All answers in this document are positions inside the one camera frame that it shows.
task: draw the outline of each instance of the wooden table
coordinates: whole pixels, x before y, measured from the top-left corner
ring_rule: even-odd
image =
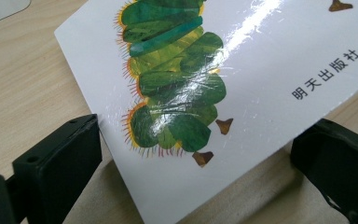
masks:
[[[0,174],[69,119],[90,113],[53,34],[85,0],[33,0],[0,21]],[[358,133],[358,93],[327,116]],[[279,150],[183,223],[346,223]],[[141,223],[103,143],[103,162],[65,223]]]

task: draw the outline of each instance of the green caterpillar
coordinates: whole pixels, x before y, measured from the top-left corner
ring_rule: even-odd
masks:
[[[203,0],[138,0],[118,13],[138,104],[123,119],[133,147],[196,152],[205,147],[226,96],[216,55],[223,42],[204,33]]]

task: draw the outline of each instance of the caterpillar leg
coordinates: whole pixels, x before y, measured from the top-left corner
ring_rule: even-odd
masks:
[[[339,0],[333,0],[333,3],[330,6],[330,8],[328,8],[328,10],[331,12],[334,12],[334,11],[340,11],[340,10],[345,10],[345,9],[350,9],[350,8],[353,8],[353,5],[341,3]]]

